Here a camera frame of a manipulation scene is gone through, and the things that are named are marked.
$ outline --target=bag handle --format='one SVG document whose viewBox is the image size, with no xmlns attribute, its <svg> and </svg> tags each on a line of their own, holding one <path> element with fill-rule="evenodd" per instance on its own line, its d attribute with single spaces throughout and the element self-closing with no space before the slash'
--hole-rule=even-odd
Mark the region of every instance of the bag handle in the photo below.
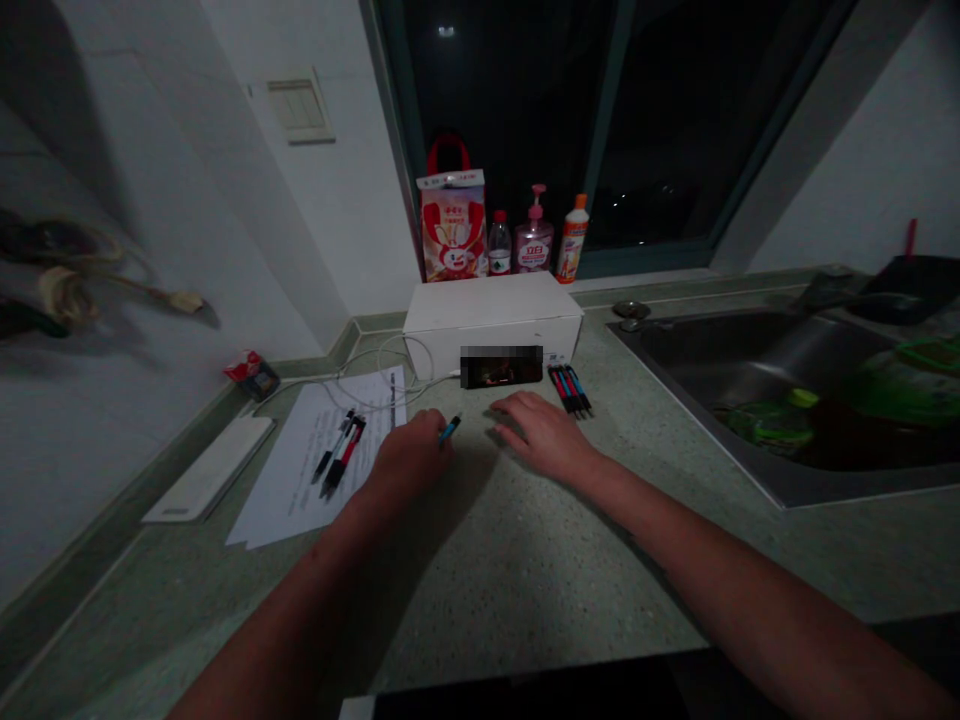
<svg viewBox="0 0 960 720">
<path fill-rule="evenodd" d="M 437 136 L 430 146 L 430 154 L 427 155 L 427 175 L 436 175 L 440 171 L 437 169 L 437 155 L 440 146 L 459 147 L 460 148 L 460 170 L 470 170 L 470 154 L 467 152 L 467 146 L 456 133 L 443 133 Z"/>
</svg>

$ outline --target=pen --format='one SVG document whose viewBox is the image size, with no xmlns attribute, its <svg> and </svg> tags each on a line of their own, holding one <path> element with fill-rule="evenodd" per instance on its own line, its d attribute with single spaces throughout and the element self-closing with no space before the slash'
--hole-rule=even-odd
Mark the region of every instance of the pen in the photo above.
<svg viewBox="0 0 960 720">
<path fill-rule="evenodd" d="M 350 459 L 347 453 L 353 454 L 353 448 L 356 447 L 357 441 L 360 440 L 360 435 L 363 434 L 363 428 L 365 426 L 366 423 L 362 416 L 357 415 L 353 418 L 353 425 L 348 433 L 349 440 L 343 444 L 340 453 L 334 458 L 333 463 L 330 465 L 330 471 L 323 480 L 323 487 L 320 488 L 320 497 L 329 497 L 333 494 L 333 491 L 337 489 L 337 486 L 340 484 L 340 479 L 347 469 L 344 458 L 347 460 Z"/>
<path fill-rule="evenodd" d="M 573 412 L 573 405 L 570 404 L 570 398 L 567 397 L 566 391 L 563 389 L 563 385 L 560 384 L 560 377 L 557 374 L 557 369 L 551 365 L 547 368 L 547 374 L 550 375 L 550 379 L 553 380 L 554 386 L 557 388 L 557 395 L 560 396 L 560 402 L 563 403 L 563 409 L 567 413 Z"/>
<path fill-rule="evenodd" d="M 580 397 L 580 393 L 577 391 L 577 386 L 573 384 L 573 378 L 570 376 L 563 366 L 558 367 L 560 372 L 560 377 L 563 378 L 563 384 L 567 386 L 567 389 L 570 391 L 570 397 L 573 400 L 573 404 L 577 406 L 577 410 L 580 411 L 580 415 L 586 419 L 587 417 L 587 406 L 583 404 L 583 398 Z"/>
<path fill-rule="evenodd" d="M 327 466 L 327 463 L 330 462 L 330 458 L 337 454 L 337 451 L 340 449 L 340 444 L 343 442 L 343 438 L 346 436 L 347 430 L 350 427 L 350 421 L 353 420 L 353 410 L 347 413 L 347 417 L 344 418 L 344 421 L 340 423 L 340 435 L 337 438 L 337 442 L 334 444 L 332 450 L 327 450 L 323 457 L 320 458 L 320 464 L 317 465 L 317 469 L 313 472 L 313 478 L 310 480 L 311 485 L 316 485 L 317 481 L 320 479 L 320 476 L 323 475 L 323 469 Z"/>
<path fill-rule="evenodd" d="M 577 392 L 580 393 L 580 397 L 583 398 L 584 407 L 587 408 L 587 412 L 590 413 L 590 417 L 593 417 L 593 405 L 590 404 L 590 399 L 583 391 L 583 386 L 580 384 L 580 378 L 577 377 L 577 371 L 567 365 L 567 372 L 570 373 L 570 377 L 573 379 L 573 384 L 577 386 Z"/>
<path fill-rule="evenodd" d="M 460 424 L 460 413 L 457 413 L 453 416 L 453 420 L 450 421 L 450 424 L 444 428 L 444 431 L 440 433 L 440 444 L 443 445 L 443 441 L 448 437 L 453 435 L 453 431 L 457 429 L 457 426 Z"/>
</svg>

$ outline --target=stainless steel sink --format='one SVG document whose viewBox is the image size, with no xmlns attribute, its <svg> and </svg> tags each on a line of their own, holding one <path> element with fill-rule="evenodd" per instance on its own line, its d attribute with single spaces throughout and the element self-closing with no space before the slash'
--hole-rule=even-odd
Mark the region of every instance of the stainless steel sink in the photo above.
<svg viewBox="0 0 960 720">
<path fill-rule="evenodd" d="M 960 483 L 953 431 L 913 466 L 836 471 L 771 455 L 720 419 L 731 407 L 782 397 L 792 387 L 827 396 L 861 362 L 893 346 L 882 335 L 828 317 L 765 310 L 651 320 L 634 333 L 608 327 L 780 507 Z"/>
</svg>

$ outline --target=window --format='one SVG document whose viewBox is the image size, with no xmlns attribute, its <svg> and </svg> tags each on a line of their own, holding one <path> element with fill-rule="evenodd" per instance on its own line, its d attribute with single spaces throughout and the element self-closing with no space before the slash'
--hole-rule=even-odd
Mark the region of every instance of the window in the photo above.
<svg viewBox="0 0 960 720">
<path fill-rule="evenodd" d="M 578 277 L 709 264 L 852 0 L 379 0 L 413 177 L 442 132 L 487 209 L 578 192 Z"/>
</svg>

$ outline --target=hand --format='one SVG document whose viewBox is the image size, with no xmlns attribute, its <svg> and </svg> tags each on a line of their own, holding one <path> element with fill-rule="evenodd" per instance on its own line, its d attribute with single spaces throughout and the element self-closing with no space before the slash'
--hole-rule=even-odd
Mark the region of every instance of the hand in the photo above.
<svg viewBox="0 0 960 720">
<path fill-rule="evenodd" d="M 585 478 L 603 458 L 567 413 L 531 392 L 516 392 L 490 406 L 512 417 L 523 430 L 494 430 L 534 470 L 568 485 Z"/>
<path fill-rule="evenodd" d="M 439 410 L 420 410 L 387 435 L 362 488 L 365 499 L 393 514 L 433 485 L 453 459 L 450 439 L 440 447 L 446 427 Z"/>
</svg>

